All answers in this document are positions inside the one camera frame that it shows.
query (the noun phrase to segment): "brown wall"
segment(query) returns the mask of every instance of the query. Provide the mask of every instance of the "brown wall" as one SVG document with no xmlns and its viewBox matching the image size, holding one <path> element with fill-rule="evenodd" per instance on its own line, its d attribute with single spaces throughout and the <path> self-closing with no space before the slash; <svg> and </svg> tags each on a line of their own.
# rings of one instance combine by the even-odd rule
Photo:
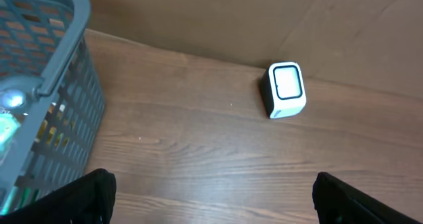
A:
<svg viewBox="0 0 423 224">
<path fill-rule="evenodd" d="M 247 65 L 423 98 L 423 0 L 91 0 L 90 27 Z"/>
</svg>

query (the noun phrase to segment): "basket handle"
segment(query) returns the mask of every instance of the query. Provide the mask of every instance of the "basket handle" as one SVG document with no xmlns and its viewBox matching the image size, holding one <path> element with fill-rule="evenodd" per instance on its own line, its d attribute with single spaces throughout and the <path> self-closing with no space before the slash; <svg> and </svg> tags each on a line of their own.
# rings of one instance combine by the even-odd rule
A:
<svg viewBox="0 0 423 224">
<path fill-rule="evenodd" d="M 91 13 L 91 4 L 89 0 L 72 0 L 72 2 L 73 20 L 41 74 L 44 82 L 36 90 L 38 96 L 50 96 L 60 84 L 72 55 L 83 37 Z"/>
</svg>

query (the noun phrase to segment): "green object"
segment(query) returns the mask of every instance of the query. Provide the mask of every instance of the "green object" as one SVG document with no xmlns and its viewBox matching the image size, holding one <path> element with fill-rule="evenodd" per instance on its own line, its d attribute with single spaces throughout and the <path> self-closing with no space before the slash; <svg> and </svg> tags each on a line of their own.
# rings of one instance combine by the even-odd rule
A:
<svg viewBox="0 0 423 224">
<path fill-rule="evenodd" d="M 0 114 L 0 155 L 7 152 L 8 142 L 19 127 L 19 121 L 12 114 Z"/>
</svg>

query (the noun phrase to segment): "small cube device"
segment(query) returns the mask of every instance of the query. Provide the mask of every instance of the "small cube device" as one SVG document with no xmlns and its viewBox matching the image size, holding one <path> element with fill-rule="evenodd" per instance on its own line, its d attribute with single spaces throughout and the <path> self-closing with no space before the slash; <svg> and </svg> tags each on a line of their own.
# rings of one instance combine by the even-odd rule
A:
<svg viewBox="0 0 423 224">
<path fill-rule="evenodd" d="M 260 93 L 270 119 L 294 116 L 306 103 L 303 77 L 295 62 L 272 64 L 260 80 Z"/>
</svg>

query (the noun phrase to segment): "perforated basket wall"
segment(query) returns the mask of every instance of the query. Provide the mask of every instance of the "perforated basket wall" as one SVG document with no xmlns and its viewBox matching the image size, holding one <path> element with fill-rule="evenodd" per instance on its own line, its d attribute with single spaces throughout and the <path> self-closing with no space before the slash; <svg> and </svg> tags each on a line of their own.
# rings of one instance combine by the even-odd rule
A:
<svg viewBox="0 0 423 224">
<path fill-rule="evenodd" d="M 34 101 L 25 115 L 14 114 L 21 125 L 0 165 L 2 215 L 84 174 L 104 111 L 99 79 L 83 36 L 74 35 L 70 54 L 60 52 L 69 57 L 66 64 L 50 61 L 78 17 L 66 3 L 72 1 L 0 0 L 0 83 L 16 75 L 47 83 L 51 71 L 64 68 L 50 95 Z"/>
</svg>

